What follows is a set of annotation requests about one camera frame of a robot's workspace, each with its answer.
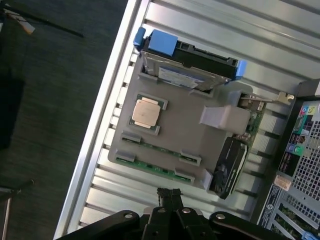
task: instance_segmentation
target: dark carpet floor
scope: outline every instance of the dark carpet floor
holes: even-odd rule
[[[35,185],[13,199],[8,240],[53,238],[126,0],[16,0],[12,7],[81,32],[27,35],[7,20],[0,69],[25,81],[12,142],[0,151],[0,184]]]

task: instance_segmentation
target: gray plastic shroud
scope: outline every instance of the gray plastic shroud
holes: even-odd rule
[[[198,94],[197,91],[190,91],[161,82],[152,76],[148,77],[147,74],[141,73],[141,69],[142,60],[139,58],[134,67],[109,150],[109,161],[115,162],[117,152],[117,155],[121,153],[121,155],[127,157],[134,156],[140,161],[163,169],[183,172],[185,176],[194,178],[193,182],[185,184],[208,189],[209,182],[211,182],[208,172],[214,171],[225,139],[231,134],[211,126],[199,124],[204,106],[224,106],[230,101],[229,94],[231,92],[252,93],[252,88],[239,82],[231,82],[228,85],[217,87],[209,94]],[[160,129],[157,135],[128,125],[139,93],[167,101],[166,109],[162,110],[159,115],[157,125]],[[171,154],[124,141],[122,140],[123,132],[126,132],[126,134],[133,133],[134,139],[138,141],[177,153],[191,154],[193,157],[199,156],[199,166],[181,161]]]

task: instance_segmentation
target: blue drive tray handle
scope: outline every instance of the blue drive tray handle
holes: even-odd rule
[[[143,27],[140,27],[134,37],[133,45],[134,47],[140,52],[142,49],[142,46],[144,45],[144,35],[146,33],[146,29]],[[153,32],[150,35],[150,43],[148,48],[150,50],[166,54],[170,57],[173,56],[175,47],[178,41],[178,37],[171,35],[169,33],[159,31],[159,30],[153,30]],[[247,61],[245,60],[239,60],[236,67],[236,73],[232,81],[237,81],[242,79],[246,72],[247,68]]]

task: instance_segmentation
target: screw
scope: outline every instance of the screw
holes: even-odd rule
[[[124,215],[124,217],[126,218],[126,219],[130,219],[130,218],[132,218],[133,216],[132,216],[132,214],[126,214],[126,215]]]
[[[185,214],[188,214],[188,213],[190,213],[191,211],[190,211],[189,208],[184,208],[184,209],[182,209],[182,212],[185,213]]]
[[[216,218],[222,220],[222,219],[225,219],[226,217],[225,217],[225,215],[219,213],[216,215]]]

